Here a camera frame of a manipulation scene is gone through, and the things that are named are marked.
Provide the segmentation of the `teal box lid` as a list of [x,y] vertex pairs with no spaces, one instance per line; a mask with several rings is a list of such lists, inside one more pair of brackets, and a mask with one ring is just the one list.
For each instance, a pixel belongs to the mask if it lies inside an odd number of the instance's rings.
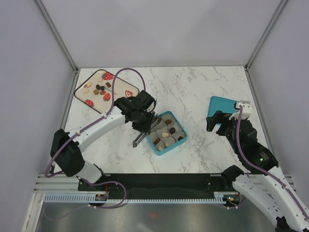
[[222,111],[223,113],[226,114],[233,114],[236,112],[236,109],[234,107],[235,103],[237,101],[227,99],[227,98],[222,98],[218,96],[212,96],[208,108],[208,115],[207,117],[213,116],[216,111]]

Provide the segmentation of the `metal tongs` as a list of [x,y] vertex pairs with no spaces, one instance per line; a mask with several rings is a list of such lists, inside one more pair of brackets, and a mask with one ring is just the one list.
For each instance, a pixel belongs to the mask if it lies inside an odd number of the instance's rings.
[[[151,124],[151,127],[150,127],[150,130],[152,130],[156,125],[158,125],[160,123],[160,121],[162,120],[162,116],[161,115],[158,115],[156,114],[153,121],[152,121],[152,124]],[[147,136],[149,135],[150,132],[141,132],[135,140],[133,140],[132,142],[132,147],[133,148],[136,148],[140,143],[141,141]]]

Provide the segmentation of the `brown square chocolate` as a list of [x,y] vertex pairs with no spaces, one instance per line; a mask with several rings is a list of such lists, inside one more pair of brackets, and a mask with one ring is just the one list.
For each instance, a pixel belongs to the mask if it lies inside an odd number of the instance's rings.
[[154,145],[158,144],[160,142],[160,138],[157,138],[155,141],[154,141]]

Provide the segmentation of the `round dark chocolate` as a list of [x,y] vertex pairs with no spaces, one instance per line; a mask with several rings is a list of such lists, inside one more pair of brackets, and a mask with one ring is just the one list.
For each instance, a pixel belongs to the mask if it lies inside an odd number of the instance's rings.
[[169,132],[171,133],[171,134],[173,134],[173,133],[175,133],[175,128],[171,128],[170,130],[169,130]]

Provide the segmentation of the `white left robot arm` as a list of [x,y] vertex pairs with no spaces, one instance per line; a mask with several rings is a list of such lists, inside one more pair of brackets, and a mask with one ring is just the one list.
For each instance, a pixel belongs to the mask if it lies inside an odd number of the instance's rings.
[[134,130],[149,134],[155,113],[148,109],[155,105],[155,99],[143,90],[137,96],[118,98],[110,110],[81,127],[69,132],[59,129],[53,138],[51,162],[55,162],[67,177],[85,179],[94,190],[102,190],[106,184],[102,171],[84,160],[82,153],[97,139],[128,122]]

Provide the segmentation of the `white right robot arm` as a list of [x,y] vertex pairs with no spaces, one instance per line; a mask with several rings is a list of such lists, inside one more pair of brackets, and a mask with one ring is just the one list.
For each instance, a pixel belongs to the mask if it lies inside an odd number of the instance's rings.
[[257,131],[248,119],[235,119],[231,114],[216,111],[206,118],[206,130],[211,132],[220,124],[219,136],[230,143],[242,166],[268,189],[266,194],[255,187],[238,166],[232,165],[221,175],[221,186],[225,190],[235,189],[251,201],[272,222],[277,232],[307,232],[309,209],[297,196],[282,173],[278,161],[270,150],[257,140]]

